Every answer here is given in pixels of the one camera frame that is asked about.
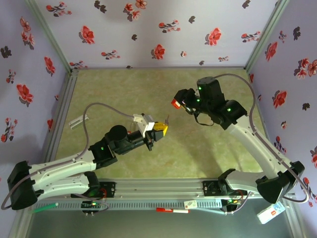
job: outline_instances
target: green marker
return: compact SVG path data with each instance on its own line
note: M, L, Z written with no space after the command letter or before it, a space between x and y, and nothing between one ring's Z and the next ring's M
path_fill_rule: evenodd
M33 210L33 213L43 212L43 211L49 210L49 209L57 207L57 206L58 206L58 202L44 206L44 207L40 207L38 209L35 209L35 210Z

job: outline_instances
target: flower wallpaper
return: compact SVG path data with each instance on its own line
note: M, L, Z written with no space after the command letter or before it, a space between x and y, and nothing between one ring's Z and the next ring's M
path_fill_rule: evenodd
M62 8L52 4L56 13ZM24 1L3 0L0 22L2 202L8 193L6 180L15 164L24 160L40 163L44 159L43 145L54 126L52 118L66 70ZM8 237L15 214L12 210L1 211L1 238Z
M88 68L245 66L277 2L32 1L68 63Z
M271 142L305 166L302 179L310 199L300 208L314 234L311 237L317 237L317 31L312 30L316 9L313 0L290 1L250 72L256 94L261 96L259 106ZM303 199L299 185L295 192Z

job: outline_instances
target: green floor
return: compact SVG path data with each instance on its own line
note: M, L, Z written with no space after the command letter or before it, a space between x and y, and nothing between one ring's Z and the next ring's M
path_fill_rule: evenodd
M170 115L165 138L126 155L118 162L96 171L99 178L215 178L229 168L260 172L261 168L249 152L219 125L201 126L183 109L175 109L171 100L178 90L195 88L196 81L206 76L235 73L248 79L243 69L102 69L82 70L67 114L57 159L83 150L85 136L82 126L71 130L68 123L81 116L92 102L109 104L126 114L150 114L164 121ZM220 85L226 99L235 99L248 111L252 94L247 85L234 77L223 77ZM255 110L255 124L263 127ZM132 121L101 106L88 110L90 144L99 141L112 126L122 124L134 130ZM200 116L201 122L210 123Z

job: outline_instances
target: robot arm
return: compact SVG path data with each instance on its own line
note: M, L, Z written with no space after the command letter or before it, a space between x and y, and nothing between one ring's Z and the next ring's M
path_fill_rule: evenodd
M194 89L178 91L172 101L173 106L177 109L183 107L196 121L200 113L207 114L214 123L240 140L263 170L262 173L227 170L218 178L218 185L223 194L237 189L248 190L260 193L270 203L278 202L296 185L296 179L276 156L299 176L303 173L304 166L299 161L292 163L259 131L254 131L247 111L238 102L225 100L215 78L199 79L197 87L199 94L196 94Z
M16 164L7 180L9 190L22 178L34 175L21 183L11 195L12 209L26 208L47 197L89 193L99 188L98 179L91 171L117 162L116 154L124 155L144 144L151 151L154 142L165 136L168 125L154 122L149 115L133 116L138 131L128 134L124 126L116 125L77 160L79 153L49 163L29 166L22 161Z

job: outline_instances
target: gray cable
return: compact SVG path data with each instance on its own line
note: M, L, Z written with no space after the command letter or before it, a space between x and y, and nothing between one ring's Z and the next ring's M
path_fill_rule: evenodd
M304 183L301 181L301 179L297 176L297 174L294 173L294 171L280 158L280 156L262 139L262 137L258 134L257 130L255 129L255 126L253 124L253 110L256 106L256 94L253 90L253 87L251 86L251 84L245 80L243 77L233 74L233 73L224 73L221 75L217 75L214 78L219 78L219 77L223 77L223 76L233 76L233 77L237 77L239 79L241 79L243 82L245 82L248 87L250 88L252 95L253 95L253 104L251 106L250 112L249 112L249 120L250 120L250 125L252 128L253 133L257 136L257 138L266 146L266 148L274 155L274 157L291 173L291 175L301 184L302 188L304 189L304 193L305 193L305 199L303 200L295 200L289 197L283 197L286 200L292 201L292 202L297 202L297 203L306 203L309 200L309 192L306 188L306 186L304 185Z
M89 104L89 105L85 108L84 114L83 114L83 127L84 127L84 131L85 131L85 136L86 136L86 146L85 146L85 149L84 149L77 157L75 157L75 160L78 160L78 159L88 150L88 147L89 147L89 135L88 135L87 128L86 128L86 123L85 123L85 114L86 114L88 108L90 108L90 107L93 106L93 105L101 105L101 106L104 106L104 107L106 107L106 108L109 108L109 109L115 111L116 113L119 113L119 114L122 115L122 116L125 116L125 117L128 117L128 118L133 118L133 116L127 115L127 114L125 114L125 113L122 113L122 112L118 111L117 109L115 109L115 108L113 108L113 107L111 107L111 106L109 106L109 105L107 105L107 104L104 104L104 103L91 103L91 104ZM30 177L32 177L32 176L34 176L34 175L36 175L36 174L41 173L41 172L44 171L44 170L48 170L48 169L51 169L51 168L54 168L54 167L57 167L57 166L68 165L68 164L70 164L70 163L74 163L74 161L73 161L73 160L69 160L69 161L61 162L61 163L58 163L58 164L55 164L55 165L47 166L47 167L44 167L44 168L42 168L42 169L39 169L39 170L37 170L37 171L35 171L35 172L33 172L33 173L31 173L31 174L25 176L25 177L22 178L19 182L17 182L17 183L15 184L15 186L13 186L13 188L9 191L8 195L5 197L4 201L2 202L1 209L2 209L2 210L7 210L7 209L9 209L9 208L11 207L11 205L5 207L6 202L9 200L9 198L11 197L11 195L13 194L13 192L14 192L25 180L29 179Z

